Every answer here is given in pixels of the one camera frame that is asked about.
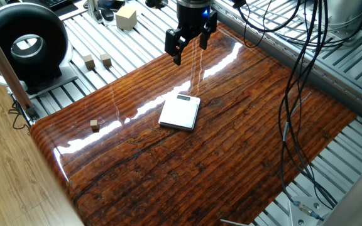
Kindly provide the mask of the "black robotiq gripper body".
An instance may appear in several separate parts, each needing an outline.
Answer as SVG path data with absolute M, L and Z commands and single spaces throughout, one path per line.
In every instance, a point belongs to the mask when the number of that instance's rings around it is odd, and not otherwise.
M 212 31 L 210 21 L 212 1 L 177 1 L 177 37 L 195 38 L 202 34 L 209 38 Z

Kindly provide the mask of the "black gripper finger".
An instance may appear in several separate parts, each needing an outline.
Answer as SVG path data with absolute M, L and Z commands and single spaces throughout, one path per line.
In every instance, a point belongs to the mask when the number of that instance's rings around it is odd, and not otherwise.
M 165 52 L 173 58 L 173 62 L 178 66 L 181 65 L 182 51 L 188 44 L 184 34 L 185 30 L 177 28 L 168 29 L 165 35 Z
M 207 49 L 207 42 L 211 37 L 211 34 L 217 30 L 217 12 L 213 11 L 209 15 L 209 19 L 205 25 L 200 29 L 200 44 L 199 46 L 203 49 Z

